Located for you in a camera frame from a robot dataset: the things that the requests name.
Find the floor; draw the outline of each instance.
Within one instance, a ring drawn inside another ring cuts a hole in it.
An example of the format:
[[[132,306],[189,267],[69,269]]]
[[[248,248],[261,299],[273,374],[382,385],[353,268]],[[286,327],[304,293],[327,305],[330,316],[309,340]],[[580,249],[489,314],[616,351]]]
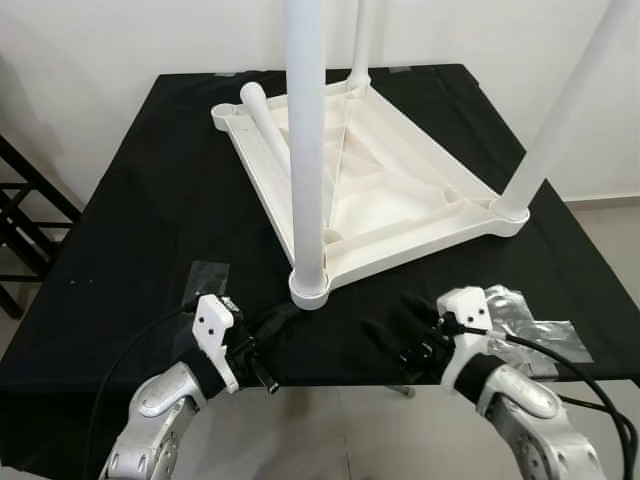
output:
[[[640,305],[640,207],[575,214]],[[28,301],[34,293],[21,295]],[[0,356],[18,326],[0,318]],[[640,426],[640,389],[631,382],[602,385]],[[593,400],[581,384],[554,388]],[[380,387],[288,388],[274,397],[262,390],[220,395],[191,425],[173,479],[520,478],[506,444],[465,400],[438,387],[417,392],[413,399]],[[620,478],[620,447],[610,419],[577,407],[569,412],[593,442],[607,477]],[[0,478],[39,477],[0,467]]]

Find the black cloth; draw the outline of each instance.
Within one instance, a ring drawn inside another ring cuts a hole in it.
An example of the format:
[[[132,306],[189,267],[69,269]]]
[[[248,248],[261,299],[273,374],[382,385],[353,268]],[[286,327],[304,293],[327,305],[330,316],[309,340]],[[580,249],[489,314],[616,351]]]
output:
[[[345,75],[330,71],[327,78]],[[463,66],[375,69],[372,78],[502,191],[524,150]],[[245,318],[288,300],[290,266],[229,137],[209,114],[218,103],[238,103],[247,81],[260,82],[268,96],[285,89],[283,72],[157,79],[0,363],[3,464],[75,478],[80,455],[72,461],[68,452],[84,444],[90,394],[131,336],[179,304],[192,262],[230,265],[227,294]],[[374,318],[410,337],[398,328],[402,292],[435,299],[451,288],[496,283],[522,290],[538,319],[571,320],[594,359],[585,366],[594,376],[640,374],[640,313],[548,183],[515,237],[478,238],[336,290],[323,309],[293,323],[268,367],[283,385],[402,383],[360,321]],[[116,372],[113,390],[126,397],[172,364],[182,353],[173,339],[184,328],[176,319],[148,335]],[[114,407],[118,395],[110,397],[102,459],[126,418],[126,409]],[[50,399],[80,405],[58,410]]]

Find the transparent tape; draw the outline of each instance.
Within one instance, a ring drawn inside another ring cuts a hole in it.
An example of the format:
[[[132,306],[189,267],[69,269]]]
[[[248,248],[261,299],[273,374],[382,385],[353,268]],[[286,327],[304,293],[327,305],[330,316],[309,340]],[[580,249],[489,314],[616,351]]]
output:
[[[593,362],[570,321],[535,320],[522,293],[502,285],[487,288],[485,296],[494,330],[536,342],[575,363]],[[526,375],[537,378],[558,376],[552,359],[529,348],[491,339],[489,351]]]

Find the wire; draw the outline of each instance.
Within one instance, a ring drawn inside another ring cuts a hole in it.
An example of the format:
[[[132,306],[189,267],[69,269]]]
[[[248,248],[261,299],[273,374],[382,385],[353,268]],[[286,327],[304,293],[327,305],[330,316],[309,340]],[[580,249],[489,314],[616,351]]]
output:
[[[463,331],[466,333],[473,333],[475,335],[487,335],[487,333],[489,332],[489,330],[485,330],[482,328],[472,328],[472,327],[466,327],[466,326],[463,326]],[[593,390],[593,392],[598,396],[598,398],[604,404],[603,408],[605,408],[607,413],[611,415],[613,423],[618,432],[618,436],[620,437],[620,443],[622,444],[622,460],[624,464],[624,474],[622,478],[624,480],[633,480],[633,457],[631,454],[631,445],[627,441],[628,440],[627,432],[624,429],[625,427],[621,418],[621,414],[620,412],[618,412],[618,410],[616,409],[615,405],[613,404],[609,396],[604,392],[604,390],[602,390],[602,388],[600,388],[600,385],[596,383],[596,381],[591,377],[591,375],[585,372],[581,367],[578,367],[578,365],[567,360],[562,355],[554,352],[553,350],[547,347],[538,345],[535,342],[526,340],[524,338],[516,337],[514,335],[508,335],[508,334],[504,335],[504,339],[508,342],[516,343],[518,345],[522,345],[523,347],[528,347],[532,350],[536,350],[540,353],[543,353],[550,358],[553,358],[554,360],[556,360],[557,362],[561,363],[562,365],[567,367],[569,370],[571,370],[578,377],[580,377],[591,388],[591,390]]]
[[[578,407],[590,408],[592,410],[598,410],[599,412],[609,413],[609,411],[604,407],[604,405],[599,405],[597,403],[587,402],[586,400],[580,400],[578,398],[567,397],[566,395],[558,395],[560,399],[565,403],[570,403],[571,405],[576,405]],[[618,412],[620,418],[622,419],[622,423],[627,427],[627,433],[629,435],[628,442],[631,448],[632,454],[632,463],[635,466],[636,456],[638,455],[638,431],[636,427],[633,425],[631,420],[621,412]]]
[[[129,353],[129,351],[133,347],[135,347],[137,343],[140,340],[142,340],[145,337],[145,335],[147,335],[151,330],[153,330],[155,327],[157,327],[161,323],[172,319],[176,315],[179,315],[180,313],[183,313],[195,308],[195,305],[197,305],[197,299],[187,304],[181,305],[180,307],[173,308],[167,311],[166,313],[164,313],[163,315],[159,316],[155,320],[153,320],[151,323],[149,323],[149,325],[147,325],[142,330],[140,330],[140,332],[138,332],[136,336],[131,339],[131,341],[122,351],[122,353],[120,353],[120,355],[118,355],[118,357],[113,362],[113,364],[111,364],[111,367],[109,368],[104,378],[102,379],[102,383],[98,388],[98,393],[96,393],[96,398],[93,401],[93,409],[91,410],[91,418],[89,420],[89,429],[87,431],[87,444],[85,446],[84,463],[82,468],[82,478],[84,480],[90,480],[89,474],[91,471],[91,462],[93,460],[92,458],[93,444],[95,442],[95,436],[96,436],[96,431],[98,427],[100,411],[102,410],[103,397],[107,390],[107,385],[109,384],[109,380],[111,380],[111,377],[113,376],[114,372],[118,368],[118,365],[120,365],[120,362],[124,359],[127,353]]]

